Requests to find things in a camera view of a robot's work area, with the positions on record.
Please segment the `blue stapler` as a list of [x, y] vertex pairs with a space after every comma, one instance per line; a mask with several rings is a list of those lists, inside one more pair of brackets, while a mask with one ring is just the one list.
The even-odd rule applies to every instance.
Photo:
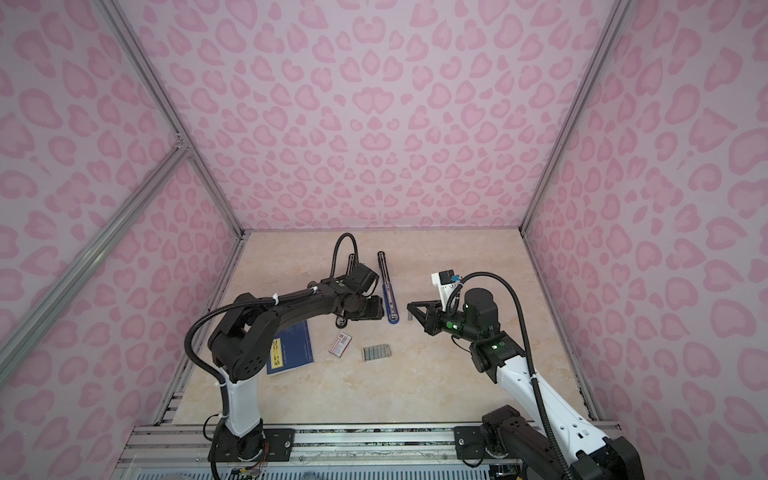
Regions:
[[394, 295], [385, 252], [379, 251], [377, 253], [377, 259], [381, 270], [383, 302], [387, 320], [390, 324], [397, 324], [400, 321], [400, 314]]

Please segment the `red white staple box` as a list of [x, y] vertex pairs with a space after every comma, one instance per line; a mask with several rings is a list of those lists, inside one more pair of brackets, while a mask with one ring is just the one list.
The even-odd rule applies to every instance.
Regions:
[[333, 341], [333, 343], [331, 344], [331, 346], [329, 347], [328, 352], [337, 358], [341, 358], [344, 352], [349, 347], [351, 340], [352, 340], [351, 335], [344, 332], [339, 333], [335, 338], [335, 340]]

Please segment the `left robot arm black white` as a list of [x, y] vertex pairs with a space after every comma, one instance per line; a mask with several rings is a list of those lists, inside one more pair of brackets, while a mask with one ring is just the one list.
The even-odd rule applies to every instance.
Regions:
[[327, 279], [285, 295], [256, 298], [245, 293], [221, 312], [224, 317], [207, 342], [212, 362], [204, 363], [203, 369], [220, 387], [226, 431], [245, 438], [263, 427], [257, 376], [269, 363], [279, 332], [323, 315], [348, 321], [381, 320], [384, 302], [378, 295], [355, 291], [342, 280]]

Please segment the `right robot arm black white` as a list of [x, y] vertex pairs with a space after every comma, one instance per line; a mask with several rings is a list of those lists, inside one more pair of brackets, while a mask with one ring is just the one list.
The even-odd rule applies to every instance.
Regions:
[[473, 288], [463, 301], [411, 302], [407, 309], [427, 334], [468, 341], [476, 370], [518, 403], [483, 417], [484, 454], [507, 454], [541, 479], [644, 478], [640, 455], [629, 440], [609, 437], [535, 370], [531, 354], [503, 331], [490, 291]]

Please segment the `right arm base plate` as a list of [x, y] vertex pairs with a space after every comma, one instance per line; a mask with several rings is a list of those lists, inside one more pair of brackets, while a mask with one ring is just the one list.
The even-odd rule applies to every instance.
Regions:
[[452, 432], [456, 458], [465, 463], [516, 461], [483, 425], [456, 426]]

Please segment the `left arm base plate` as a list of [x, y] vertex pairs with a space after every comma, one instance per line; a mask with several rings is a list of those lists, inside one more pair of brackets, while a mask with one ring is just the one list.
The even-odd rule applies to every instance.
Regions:
[[213, 434], [213, 450], [208, 454], [208, 460], [217, 463], [287, 462], [295, 433], [291, 428], [267, 428], [237, 437], [224, 426], [220, 432]]

